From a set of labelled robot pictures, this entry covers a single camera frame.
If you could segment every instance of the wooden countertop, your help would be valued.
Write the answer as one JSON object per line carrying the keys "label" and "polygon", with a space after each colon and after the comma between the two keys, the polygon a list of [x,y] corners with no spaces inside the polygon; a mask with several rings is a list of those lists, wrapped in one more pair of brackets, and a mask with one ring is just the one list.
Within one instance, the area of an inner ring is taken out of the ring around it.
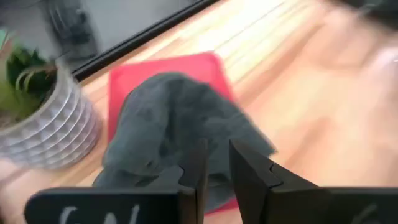
{"label": "wooden countertop", "polygon": [[[242,109],[275,144],[273,159],[318,185],[398,186],[398,56],[393,31],[324,0],[221,0],[83,82],[102,138],[56,172],[0,161],[0,207],[24,223],[30,195],[89,186],[106,149],[108,71],[121,63],[208,50],[224,61]],[[239,212],[206,223],[241,223]]]}

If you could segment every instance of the gray towel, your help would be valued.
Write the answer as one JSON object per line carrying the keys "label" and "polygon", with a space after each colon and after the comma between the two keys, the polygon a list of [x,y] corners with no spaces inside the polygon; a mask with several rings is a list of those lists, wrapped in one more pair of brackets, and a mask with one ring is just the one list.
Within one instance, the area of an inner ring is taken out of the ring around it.
{"label": "gray towel", "polygon": [[104,156],[104,171],[93,185],[145,187],[176,166],[198,139],[208,141],[206,211],[234,196],[230,139],[245,142],[265,156],[273,153],[240,109],[209,85],[179,73],[164,73],[146,80],[125,99],[116,134]]}

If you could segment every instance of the black plastic piece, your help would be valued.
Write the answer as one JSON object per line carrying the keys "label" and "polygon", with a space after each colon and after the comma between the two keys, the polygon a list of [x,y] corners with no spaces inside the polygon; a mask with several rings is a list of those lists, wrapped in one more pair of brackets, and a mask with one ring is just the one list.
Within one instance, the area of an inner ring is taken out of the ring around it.
{"label": "black plastic piece", "polygon": [[193,3],[191,6],[184,10],[175,13],[174,15],[164,19],[163,21],[149,27],[148,29],[134,35],[128,40],[121,42],[119,45],[107,50],[106,52],[96,56],[89,62],[81,65],[78,69],[72,71],[72,74],[77,80],[82,81],[83,79],[94,74],[98,70],[108,66],[115,62],[117,59],[125,56],[132,52],[134,49],[140,47],[144,43],[152,40],[163,32],[169,30],[173,26],[176,26],[180,22],[189,18],[190,16],[200,12],[206,7],[212,5],[218,0],[200,0]]}
{"label": "black plastic piece", "polygon": [[398,29],[398,1],[397,0],[333,0],[343,2],[355,8],[362,8],[369,2],[382,1],[367,15],[373,21],[390,27],[391,29]]}
{"label": "black plastic piece", "polygon": [[317,187],[239,142],[230,164],[243,224],[398,223],[397,188]]}
{"label": "black plastic piece", "polygon": [[41,191],[25,206],[28,224],[202,224],[207,185],[207,145],[185,153],[177,182],[130,189],[70,187]]}

